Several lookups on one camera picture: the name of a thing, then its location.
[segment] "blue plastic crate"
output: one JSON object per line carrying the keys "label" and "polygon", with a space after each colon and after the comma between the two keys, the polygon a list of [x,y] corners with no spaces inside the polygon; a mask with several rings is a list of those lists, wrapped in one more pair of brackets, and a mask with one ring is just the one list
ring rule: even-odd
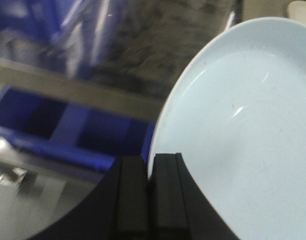
{"label": "blue plastic crate", "polygon": [[0,29],[54,44],[85,0],[0,0]]}
{"label": "blue plastic crate", "polygon": [[23,148],[96,171],[118,155],[148,159],[154,123],[6,88],[0,95],[0,135]]}

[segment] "gray floor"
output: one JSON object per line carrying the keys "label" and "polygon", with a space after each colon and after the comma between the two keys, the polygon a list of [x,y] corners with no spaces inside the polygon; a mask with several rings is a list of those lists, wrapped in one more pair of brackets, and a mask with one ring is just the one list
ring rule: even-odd
{"label": "gray floor", "polygon": [[0,185],[0,240],[23,240],[58,220],[95,186],[92,182],[30,174],[19,188]]}

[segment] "blue bin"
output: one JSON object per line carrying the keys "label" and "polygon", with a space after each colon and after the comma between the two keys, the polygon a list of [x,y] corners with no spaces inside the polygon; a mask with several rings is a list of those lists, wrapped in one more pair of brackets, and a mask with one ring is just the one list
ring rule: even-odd
{"label": "blue bin", "polygon": [[16,148],[96,171],[118,155],[148,160],[154,123],[6,88],[0,96],[0,135]]}
{"label": "blue bin", "polygon": [[56,43],[85,0],[0,0],[0,29]]}

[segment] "dark countertop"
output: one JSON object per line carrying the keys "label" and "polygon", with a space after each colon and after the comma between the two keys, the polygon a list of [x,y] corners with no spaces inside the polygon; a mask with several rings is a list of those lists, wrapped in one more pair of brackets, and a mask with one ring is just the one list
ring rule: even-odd
{"label": "dark countertop", "polygon": [[88,0],[56,45],[0,32],[0,58],[166,99],[241,0]]}

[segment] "white plate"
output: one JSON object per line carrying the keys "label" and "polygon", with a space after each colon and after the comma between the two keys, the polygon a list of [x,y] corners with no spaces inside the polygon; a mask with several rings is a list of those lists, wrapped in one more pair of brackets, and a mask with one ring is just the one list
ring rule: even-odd
{"label": "white plate", "polygon": [[287,7],[290,19],[306,24],[306,1],[293,1]]}
{"label": "white plate", "polygon": [[306,240],[306,26],[259,18],[206,45],[162,110],[149,175],[156,153],[183,154],[240,239]]}

